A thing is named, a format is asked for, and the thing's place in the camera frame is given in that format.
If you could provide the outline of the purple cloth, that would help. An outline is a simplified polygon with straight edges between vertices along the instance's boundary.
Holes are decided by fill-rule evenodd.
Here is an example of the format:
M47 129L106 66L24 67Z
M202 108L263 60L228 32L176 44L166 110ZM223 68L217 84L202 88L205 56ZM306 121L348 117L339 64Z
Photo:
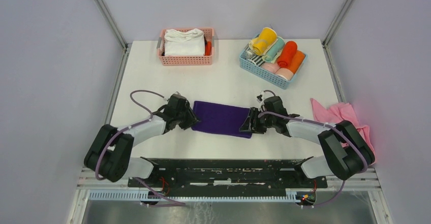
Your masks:
M192 130L250 139L252 133L239 130L249 111L249 108L194 101L193 112L200 122L192 126Z

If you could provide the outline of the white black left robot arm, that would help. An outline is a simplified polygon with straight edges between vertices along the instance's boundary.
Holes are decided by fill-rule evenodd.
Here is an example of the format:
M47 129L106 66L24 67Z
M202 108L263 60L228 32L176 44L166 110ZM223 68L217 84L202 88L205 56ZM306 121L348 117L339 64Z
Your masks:
M102 126L84 158L84 165L94 171L98 180L117 182L124 177L138 177L146 186L153 187L160 180L155 164L142 157L132 157L132 149L177 126L186 130L199 121L190 102L173 94L165 105L150 112L147 119L123 127Z

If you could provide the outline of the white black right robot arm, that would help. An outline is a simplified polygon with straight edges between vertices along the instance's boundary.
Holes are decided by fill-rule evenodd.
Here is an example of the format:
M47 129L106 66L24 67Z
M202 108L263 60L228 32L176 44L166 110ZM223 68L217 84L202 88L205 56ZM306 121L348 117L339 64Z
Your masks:
M323 123L288 114L279 96L261 101L260 107L251 107L241 132L264 134L275 129L278 134L304 139L321 146L323 155L309 157L295 166L294 182L307 187L314 178L334 175L347 180L365 172L375 160L375 154L352 122Z

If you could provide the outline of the yellow towel with grey pattern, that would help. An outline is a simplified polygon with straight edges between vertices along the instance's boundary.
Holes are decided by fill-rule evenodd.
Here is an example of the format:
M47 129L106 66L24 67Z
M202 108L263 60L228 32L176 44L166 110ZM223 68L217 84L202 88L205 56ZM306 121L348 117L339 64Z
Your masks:
M265 51L277 40L277 33L270 27L264 27L257 36L252 50L256 55L263 55Z

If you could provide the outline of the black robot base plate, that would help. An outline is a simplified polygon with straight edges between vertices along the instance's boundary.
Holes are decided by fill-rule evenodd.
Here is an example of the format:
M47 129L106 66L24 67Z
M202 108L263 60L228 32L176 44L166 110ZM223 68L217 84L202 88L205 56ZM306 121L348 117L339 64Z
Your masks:
M286 189L327 188L325 176L307 179L300 159L151 158L145 183L170 197L284 197Z

